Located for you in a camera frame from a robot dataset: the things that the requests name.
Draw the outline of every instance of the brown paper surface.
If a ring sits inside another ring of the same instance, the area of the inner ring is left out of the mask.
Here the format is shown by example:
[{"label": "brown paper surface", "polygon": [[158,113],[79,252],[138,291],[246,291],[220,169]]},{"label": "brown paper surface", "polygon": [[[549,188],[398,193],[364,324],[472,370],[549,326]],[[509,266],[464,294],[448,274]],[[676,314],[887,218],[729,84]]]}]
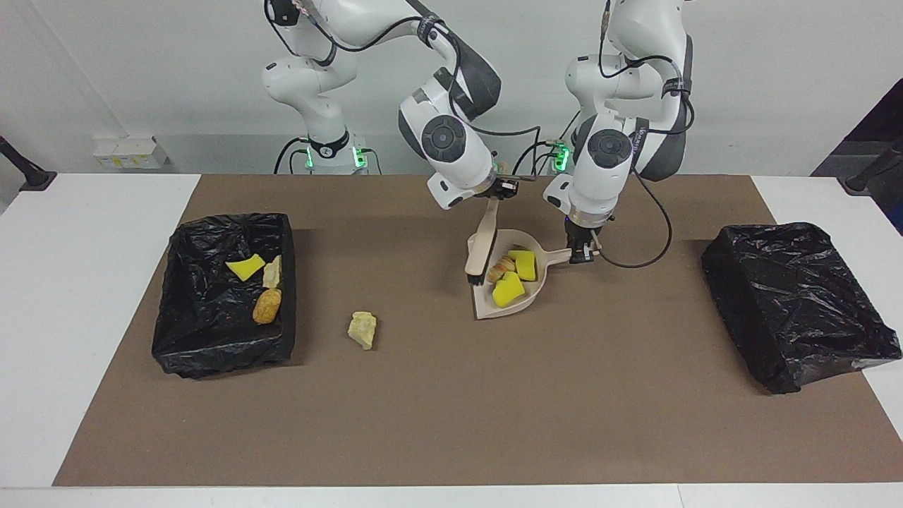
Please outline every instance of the brown paper surface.
[{"label": "brown paper surface", "polygon": [[[564,245],[546,182],[499,227]],[[163,265],[56,485],[475,485],[903,481],[903,446],[859,374],[769,396],[703,280],[719,229],[773,223],[748,177],[653,184],[676,240],[652,268],[552,270],[520,315],[477,322],[463,266],[485,208],[443,212],[423,177],[204,176],[184,215],[285,212],[298,345],[284,366],[186,381],[150,354]],[[641,261],[666,230],[631,182],[602,233]],[[346,336],[379,318],[376,346]]]}]

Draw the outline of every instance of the white wall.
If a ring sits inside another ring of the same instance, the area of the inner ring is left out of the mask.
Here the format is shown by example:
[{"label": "white wall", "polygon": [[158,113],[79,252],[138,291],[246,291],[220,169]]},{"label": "white wall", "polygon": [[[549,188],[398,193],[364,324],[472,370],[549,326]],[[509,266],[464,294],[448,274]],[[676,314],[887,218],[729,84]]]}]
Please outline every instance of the white wall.
[{"label": "white wall", "polygon": [[[600,0],[427,4],[504,80],[480,125],[561,131],[576,108],[564,70],[595,51]],[[26,25],[28,9],[61,43],[56,51],[34,20]],[[686,173],[809,174],[903,77],[900,2],[696,0],[684,21],[699,114]],[[99,170],[92,136],[116,123],[157,135],[177,170],[191,173],[266,172],[303,133],[260,83],[284,50],[257,0],[0,0],[0,48],[0,132],[48,169]],[[334,93],[390,172],[426,170],[398,135],[396,110],[439,64],[416,40],[393,41],[363,53],[359,79]],[[93,100],[73,82],[79,72]],[[526,143],[489,144],[511,159]]]}]

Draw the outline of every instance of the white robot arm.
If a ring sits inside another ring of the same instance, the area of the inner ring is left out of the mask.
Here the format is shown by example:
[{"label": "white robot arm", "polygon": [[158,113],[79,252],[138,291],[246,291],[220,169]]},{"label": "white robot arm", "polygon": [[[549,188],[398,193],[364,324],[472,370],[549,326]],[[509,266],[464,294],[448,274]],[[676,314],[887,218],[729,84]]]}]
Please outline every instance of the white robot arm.
[{"label": "white robot arm", "polygon": [[330,154],[336,153],[343,149],[343,140],[348,141],[339,106],[320,94],[356,77],[351,53],[413,35],[445,60],[444,66],[402,103],[398,118],[407,143],[436,171],[428,184],[436,202],[449,209],[475,195],[504,199],[516,193],[511,183],[497,181],[491,152],[459,118],[463,113],[473,120],[494,107],[501,79],[423,4],[417,0],[266,2],[274,10],[277,4],[281,6],[271,19],[292,28],[301,57],[271,64],[264,73],[265,84],[274,99],[302,113],[314,149],[327,147]]},{"label": "white robot arm", "polygon": [[[693,43],[684,30],[684,0],[620,0],[603,18],[603,42],[619,55],[580,57],[567,86],[581,104],[572,136],[573,176],[556,177],[545,199],[567,215],[572,263],[593,261],[593,235],[611,217],[631,171],[651,181],[677,172],[683,161],[693,64]],[[655,121],[625,118],[611,99],[661,94]]]},{"label": "white robot arm", "polygon": [[348,129],[341,106],[322,94],[357,78],[355,55],[336,52],[327,38],[301,18],[291,0],[265,0],[264,8],[267,20],[292,53],[266,66],[266,92],[301,114],[311,143],[309,160],[319,173],[354,173],[362,146]]}]

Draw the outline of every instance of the brush handle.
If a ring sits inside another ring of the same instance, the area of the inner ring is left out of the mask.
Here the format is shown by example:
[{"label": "brush handle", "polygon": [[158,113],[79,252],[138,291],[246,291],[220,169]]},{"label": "brush handle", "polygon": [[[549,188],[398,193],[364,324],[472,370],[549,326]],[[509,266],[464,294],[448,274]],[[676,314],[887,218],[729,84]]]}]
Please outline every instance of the brush handle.
[{"label": "brush handle", "polygon": [[486,212],[483,213],[483,220],[479,222],[477,233],[473,239],[473,246],[470,248],[470,256],[467,258],[467,265],[464,271],[467,275],[481,277],[485,275],[487,265],[489,264],[489,256],[492,254],[492,244],[496,240],[496,221],[498,217],[498,200],[489,199],[486,205]]}]

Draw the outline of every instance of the crumpled plastic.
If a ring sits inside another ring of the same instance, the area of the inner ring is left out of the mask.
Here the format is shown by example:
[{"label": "crumpled plastic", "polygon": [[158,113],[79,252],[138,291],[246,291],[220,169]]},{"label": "crumpled plastic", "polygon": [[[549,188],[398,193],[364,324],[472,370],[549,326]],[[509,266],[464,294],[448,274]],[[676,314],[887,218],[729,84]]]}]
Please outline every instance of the crumpled plastic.
[{"label": "crumpled plastic", "polygon": [[[275,322],[258,325],[264,292],[258,271],[242,282],[227,261],[283,257],[283,303]],[[218,215],[180,226],[170,238],[151,353],[166,373],[199,379],[291,358],[295,337],[294,244],[281,213]]]},{"label": "crumpled plastic", "polygon": [[813,224],[728,226],[703,270],[749,372],[772,393],[901,357],[897,333]]}]

